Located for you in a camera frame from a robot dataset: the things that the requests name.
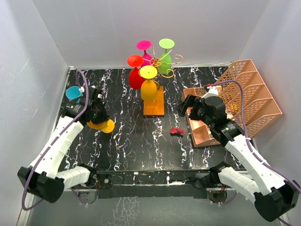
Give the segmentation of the yellow-base amber wine glass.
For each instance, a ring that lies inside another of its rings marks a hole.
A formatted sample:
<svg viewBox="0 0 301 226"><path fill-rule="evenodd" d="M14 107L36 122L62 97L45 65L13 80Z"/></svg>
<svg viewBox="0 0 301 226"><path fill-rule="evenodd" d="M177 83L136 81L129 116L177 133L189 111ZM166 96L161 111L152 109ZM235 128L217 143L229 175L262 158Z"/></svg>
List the yellow-base amber wine glass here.
<svg viewBox="0 0 301 226"><path fill-rule="evenodd" d="M91 121L89 121L87 123L87 125L90 128L100 130L103 133L111 133L111 132L113 132L113 130L115 128L115 123L111 119L109 119L108 121L105 121L103 123L100 123L100 124L93 124Z"/></svg>

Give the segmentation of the blue wine glass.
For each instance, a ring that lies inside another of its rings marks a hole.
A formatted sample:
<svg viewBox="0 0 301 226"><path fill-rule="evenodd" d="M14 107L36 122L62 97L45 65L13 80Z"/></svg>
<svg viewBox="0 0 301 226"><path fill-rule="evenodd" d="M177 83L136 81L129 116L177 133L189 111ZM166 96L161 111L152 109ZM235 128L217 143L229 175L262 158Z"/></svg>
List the blue wine glass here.
<svg viewBox="0 0 301 226"><path fill-rule="evenodd" d="M65 95L70 102L75 101L76 103L79 103L81 97L83 96L83 94L80 91L80 88L78 86L69 87L66 90Z"/></svg>

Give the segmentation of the yellow-base orange wine glass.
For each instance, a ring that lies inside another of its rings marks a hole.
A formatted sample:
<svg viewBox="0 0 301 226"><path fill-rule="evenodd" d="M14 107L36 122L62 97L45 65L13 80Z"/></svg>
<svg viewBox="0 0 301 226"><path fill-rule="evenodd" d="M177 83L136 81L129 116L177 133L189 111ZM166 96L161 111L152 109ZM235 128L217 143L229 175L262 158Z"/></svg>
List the yellow-base orange wine glass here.
<svg viewBox="0 0 301 226"><path fill-rule="evenodd" d="M145 79L141 86L141 98L146 102L154 101L157 97L157 85L152 80L157 73L157 69L151 65L144 66L139 71L140 76Z"/></svg>

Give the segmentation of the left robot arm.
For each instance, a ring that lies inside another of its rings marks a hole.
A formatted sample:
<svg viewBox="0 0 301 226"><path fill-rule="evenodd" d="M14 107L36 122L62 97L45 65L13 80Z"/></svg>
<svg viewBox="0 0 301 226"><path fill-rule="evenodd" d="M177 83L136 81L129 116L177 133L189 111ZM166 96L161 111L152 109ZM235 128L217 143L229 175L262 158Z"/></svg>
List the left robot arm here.
<svg viewBox="0 0 301 226"><path fill-rule="evenodd" d="M73 169L59 172L59 166L85 125L101 129L108 122L109 115L105 110L103 92L100 89L90 87L88 98L78 97L70 101L43 150L29 167L21 167L17 173L25 193L54 203L66 189L80 184L87 188L94 187L97 183L95 168L80 164Z"/></svg>

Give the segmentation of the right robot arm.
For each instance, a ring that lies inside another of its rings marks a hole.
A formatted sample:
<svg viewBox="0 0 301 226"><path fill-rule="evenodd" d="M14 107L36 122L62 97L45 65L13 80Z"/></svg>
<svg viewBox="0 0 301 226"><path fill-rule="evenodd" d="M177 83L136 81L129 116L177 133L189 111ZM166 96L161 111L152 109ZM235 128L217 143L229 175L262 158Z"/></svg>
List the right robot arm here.
<svg viewBox="0 0 301 226"><path fill-rule="evenodd" d="M268 222L296 206L301 193L298 183L267 164L246 138L246 130L227 117L225 104L220 97L188 95L177 106L180 117L185 116L187 108L190 108L189 118L205 123L212 136L242 163L251 176L247 178L226 163L221 163L210 169L212 185L220 187L225 184L234 188L253 202L258 213Z"/></svg>

